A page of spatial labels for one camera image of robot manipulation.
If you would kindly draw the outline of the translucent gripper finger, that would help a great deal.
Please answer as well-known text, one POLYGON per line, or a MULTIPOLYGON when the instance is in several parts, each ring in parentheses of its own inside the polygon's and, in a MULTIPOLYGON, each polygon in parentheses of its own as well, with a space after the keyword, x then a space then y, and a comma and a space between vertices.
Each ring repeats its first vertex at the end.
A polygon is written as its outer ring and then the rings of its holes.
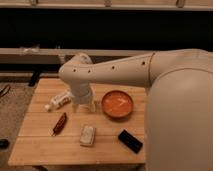
POLYGON ((73 113, 76 113, 76 112, 77 112, 78 106, 79 106, 79 105, 72 104, 72 112, 73 112, 73 113))
POLYGON ((90 111, 91 112, 96 112, 96 103, 95 102, 91 102, 90 104, 89 104, 89 109, 90 109, 90 111))

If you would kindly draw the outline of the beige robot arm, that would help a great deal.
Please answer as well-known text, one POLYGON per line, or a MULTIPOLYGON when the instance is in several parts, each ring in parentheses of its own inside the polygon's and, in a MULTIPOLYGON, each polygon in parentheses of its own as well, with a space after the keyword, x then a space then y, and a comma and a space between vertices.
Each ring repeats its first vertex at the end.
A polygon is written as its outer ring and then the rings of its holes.
POLYGON ((92 83, 147 88, 147 171, 213 171, 213 52, 158 51, 98 64, 79 53, 59 77, 77 104, 90 101, 92 83))

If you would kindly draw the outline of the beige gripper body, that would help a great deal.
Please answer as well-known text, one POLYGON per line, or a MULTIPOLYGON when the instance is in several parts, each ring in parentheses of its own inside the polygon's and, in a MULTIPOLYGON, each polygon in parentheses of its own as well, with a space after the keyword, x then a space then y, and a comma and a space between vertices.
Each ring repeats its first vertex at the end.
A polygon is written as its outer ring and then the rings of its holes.
POLYGON ((91 88, 72 89, 72 104, 85 105, 89 108, 89 104, 93 101, 93 92, 91 88))

